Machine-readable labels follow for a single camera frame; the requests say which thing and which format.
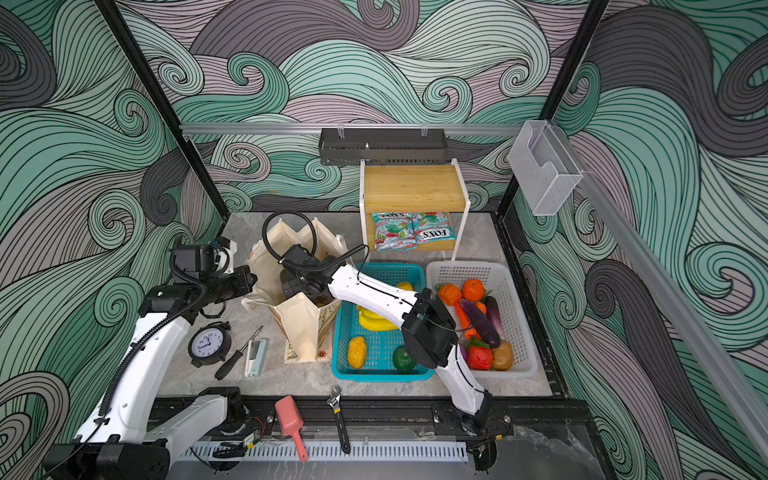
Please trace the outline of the cream floral grocery bag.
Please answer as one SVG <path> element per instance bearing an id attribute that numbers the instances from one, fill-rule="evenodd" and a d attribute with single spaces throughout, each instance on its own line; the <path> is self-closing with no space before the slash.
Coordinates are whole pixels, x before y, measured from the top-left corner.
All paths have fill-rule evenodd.
<path id="1" fill-rule="evenodd" d="M 343 237 L 333 234 L 318 218 L 313 218 L 311 226 L 299 231 L 279 220 L 270 227 L 267 238 L 279 254 L 295 244 L 309 249 L 313 238 L 317 239 L 315 258 L 318 260 L 338 257 L 347 251 Z M 286 364 L 330 361 L 332 327 L 341 302 L 328 295 L 311 300 L 303 293 L 292 297 L 284 293 L 285 270 L 267 251 L 263 241 L 253 245 L 246 265 L 257 276 L 257 282 L 241 304 L 249 312 L 255 312 L 259 307 L 269 311 L 286 339 L 283 361 Z"/>

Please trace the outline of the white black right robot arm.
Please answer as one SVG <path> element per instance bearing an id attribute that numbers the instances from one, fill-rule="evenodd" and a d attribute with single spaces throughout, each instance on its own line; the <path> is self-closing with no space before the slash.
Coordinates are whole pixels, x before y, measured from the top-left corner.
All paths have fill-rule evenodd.
<path id="1" fill-rule="evenodd" d="M 317 231 L 302 213 L 294 215 L 309 227 L 311 247 L 307 249 L 295 243 L 285 252 L 277 252 L 268 238 L 268 228 L 272 220 L 281 215 L 280 212 L 269 215 L 261 235 L 266 251 L 288 273 L 288 279 L 281 285 L 284 296 L 290 299 L 303 295 L 309 300 L 334 298 L 382 316 L 402 332 L 410 356 L 437 373 L 450 393 L 463 427 L 472 434 L 484 434 L 492 394 L 471 373 L 460 353 L 455 322 L 437 294 L 428 288 L 420 292 L 403 290 L 361 273 L 348 260 L 357 252 L 366 251 L 368 247 L 364 244 L 338 257 L 317 259 Z"/>

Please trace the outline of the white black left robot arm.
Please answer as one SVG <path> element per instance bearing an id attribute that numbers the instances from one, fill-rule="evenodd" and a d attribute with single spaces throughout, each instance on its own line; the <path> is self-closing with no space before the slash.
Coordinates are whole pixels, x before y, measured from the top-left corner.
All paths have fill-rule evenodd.
<path id="1" fill-rule="evenodd" d="M 240 429 L 246 411 L 236 387 L 210 388 L 169 420 L 149 418 L 174 353 L 205 307 L 249 293 L 256 276 L 235 266 L 237 245 L 225 237 L 171 251 L 171 280 L 144 297 L 129 347 L 97 407 L 74 439 L 51 448 L 47 479 L 164 479 L 201 437 Z"/>

